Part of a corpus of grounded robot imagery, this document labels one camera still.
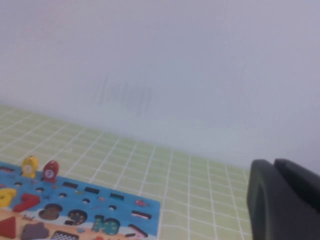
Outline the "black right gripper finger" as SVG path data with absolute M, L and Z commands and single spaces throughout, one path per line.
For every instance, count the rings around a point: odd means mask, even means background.
M 320 238 L 320 176 L 293 161 L 253 160 L 246 202 L 254 240 Z

